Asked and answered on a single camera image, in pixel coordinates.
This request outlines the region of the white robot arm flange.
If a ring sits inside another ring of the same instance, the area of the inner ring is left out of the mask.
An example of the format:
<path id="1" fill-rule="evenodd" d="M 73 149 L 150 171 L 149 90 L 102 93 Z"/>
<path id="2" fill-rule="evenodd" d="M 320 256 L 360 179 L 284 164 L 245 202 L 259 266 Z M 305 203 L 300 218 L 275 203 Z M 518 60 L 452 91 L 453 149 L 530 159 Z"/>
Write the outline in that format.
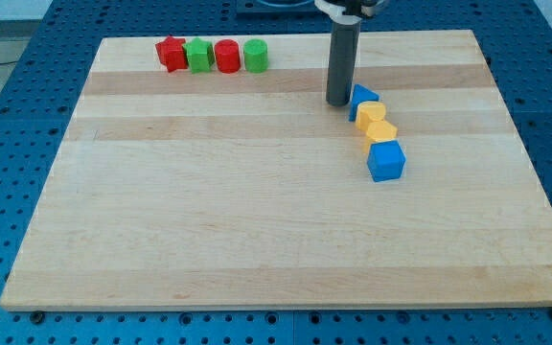
<path id="1" fill-rule="evenodd" d="M 355 25 L 375 17 L 388 6 L 389 0 L 314 0 L 313 3 L 332 22 Z"/>

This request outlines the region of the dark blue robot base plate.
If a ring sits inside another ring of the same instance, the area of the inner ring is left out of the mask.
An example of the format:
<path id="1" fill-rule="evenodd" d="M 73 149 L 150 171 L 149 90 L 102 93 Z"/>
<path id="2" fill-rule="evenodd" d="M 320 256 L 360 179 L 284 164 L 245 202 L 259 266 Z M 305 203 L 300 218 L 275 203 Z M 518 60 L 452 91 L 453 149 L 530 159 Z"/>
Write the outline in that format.
<path id="1" fill-rule="evenodd" d="M 313 0 L 236 0 L 235 5 L 238 17 L 321 13 Z"/>

